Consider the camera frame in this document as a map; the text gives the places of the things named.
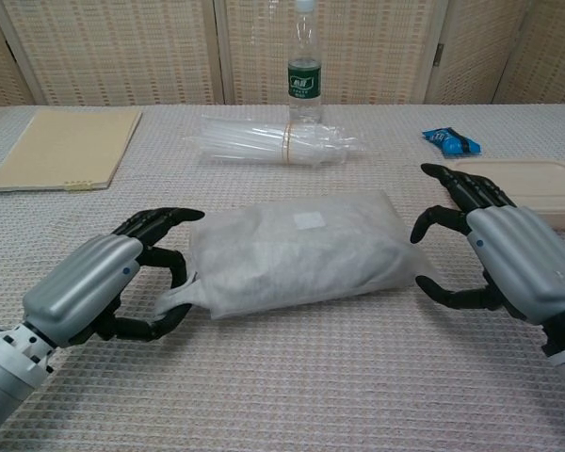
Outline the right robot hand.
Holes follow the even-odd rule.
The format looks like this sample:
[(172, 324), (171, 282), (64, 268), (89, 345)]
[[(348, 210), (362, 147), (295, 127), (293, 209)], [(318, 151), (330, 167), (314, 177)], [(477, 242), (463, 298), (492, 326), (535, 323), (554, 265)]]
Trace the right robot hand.
[(425, 275), (415, 278), (432, 300), (451, 309), (505, 308), (542, 328), (543, 351), (565, 351), (565, 242), (537, 214), (517, 206), (491, 179), (425, 163), (456, 204), (434, 205), (415, 221), (410, 241), (421, 241), (434, 224), (464, 235), (483, 266), (486, 286), (450, 291)]

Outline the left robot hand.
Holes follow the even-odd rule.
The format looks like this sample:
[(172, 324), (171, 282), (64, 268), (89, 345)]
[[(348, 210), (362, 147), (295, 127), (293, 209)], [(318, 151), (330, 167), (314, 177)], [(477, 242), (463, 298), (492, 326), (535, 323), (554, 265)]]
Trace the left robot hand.
[(83, 344), (93, 334), (104, 340), (150, 342), (172, 332), (186, 317), (189, 303), (152, 321), (118, 317), (116, 311), (122, 291), (143, 266), (168, 269), (172, 288), (186, 283), (183, 254), (156, 243), (171, 228), (204, 216), (203, 211), (180, 207), (142, 210), (110, 234), (93, 237), (25, 294), (25, 326), (61, 348)]

